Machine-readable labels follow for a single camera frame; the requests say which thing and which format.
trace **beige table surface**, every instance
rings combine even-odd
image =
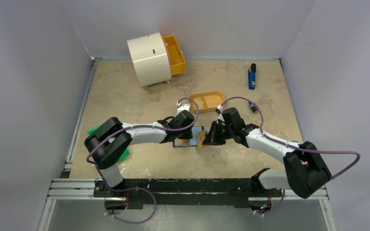
[[[97,178],[83,142],[87,131],[116,116],[126,123],[151,123],[176,115],[178,99],[192,93],[221,91],[225,98],[243,96],[256,102],[264,114],[264,129],[287,140],[302,141],[286,82],[278,61],[259,61],[257,87],[248,89],[247,70],[252,62],[187,62],[186,73],[173,76],[170,85],[159,83],[144,90],[131,62],[99,64],[78,140],[70,178]],[[245,123],[260,124],[248,103],[232,100],[225,108],[239,110]],[[199,116],[195,126],[210,128],[215,113]],[[226,145],[173,148],[172,143],[138,144],[119,164],[125,178],[247,178],[264,167],[282,169],[277,160],[228,140]]]

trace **white cylindrical container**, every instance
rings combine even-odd
[[[141,87],[171,79],[171,66],[160,33],[127,41]]]

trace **white wall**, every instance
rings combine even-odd
[[[91,56],[130,59],[127,40],[174,34],[186,58],[280,58],[315,0],[63,0]]]
[[[362,154],[328,191],[339,230],[370,230],[370,0],[317,0],[283,68],[303,137]],[[333,173],[353,160],[325,158]]]
[[[58,0],[0,0],[0,230],[36,230],[91,61]]]

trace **green object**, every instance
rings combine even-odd
[[[87,132],[87,134],[91,135],[93,132],[95,132],[97,130],[97,128],[99,128],[100,126],[98,127],[95,127],[93,129],[91,129],[90,131]],[[123,154],[120,156],[120,159],[118,160],[118,162],[120,162],[121,160],[123,160],[125,157],[127,157],[128,155],[130,154],[130,152],[128,152],[128,149],[124,150]]]

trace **blue and black object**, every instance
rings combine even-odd
[[[254,90],[256,87],[256,64],[251,64],[248,70],[249,89]]]

